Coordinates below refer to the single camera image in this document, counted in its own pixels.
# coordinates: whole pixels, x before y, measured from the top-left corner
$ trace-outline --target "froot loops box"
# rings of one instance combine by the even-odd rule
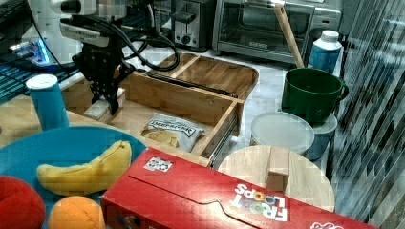
[[[361,229],[369,224],[147,148],[101,197],[115,229]]]

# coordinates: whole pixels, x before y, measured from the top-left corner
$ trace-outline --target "blue bowl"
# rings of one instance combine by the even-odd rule
[[[129,141],[132,161],[146,148],[133,136],[101,127],[70,127],[30,135],[0,149],[0,175],[25,180],[42,197],[47,215],[62,196],[44,189],[36,178],[36,168],[41,164],[71,166],[84,164],[100,156],[114,142]],[[104,192],[86,196],[99,203]]]

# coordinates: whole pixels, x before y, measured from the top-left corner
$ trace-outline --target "green mug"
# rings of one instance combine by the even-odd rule
[[[282,111],[309,124],[323,123],[348,93],[349,87],[334,75],[316,69],[294,69],[286,74]]]

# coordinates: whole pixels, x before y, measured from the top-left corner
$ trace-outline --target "wooden drawer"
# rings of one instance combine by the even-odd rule
[[[245,99],[256,84],[257,72],[246,66],[194,54],[183,54],[181,63],[175,70],[161,74],[225,90],[237,94],[238,98],[195,87],[179,86],[144,73],[132,73],[120,84],[120,87],[125,89],[126,100],[123,107],[107,124],[140,137],[140,131],[155,113],[177,116],[198,123],[204,127],[205,132],[197,140],[191,153],[143,137],[140,139],[147,145],[165,152],[199,156],[200,164],[210,165],[224,141],[230,135],[239,133],[238,120],[242,116]],[[93,95],[90,83],[86,80],[64,90],[63,95],[67,109],[79,115],[83,115],[92,105]]]

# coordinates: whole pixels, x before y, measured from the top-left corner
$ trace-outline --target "water bottle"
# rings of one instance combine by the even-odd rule
[[[321,38],[313,42],[308,68],[333,73],[342,45],[337,41],[336,31],[322,31]]]

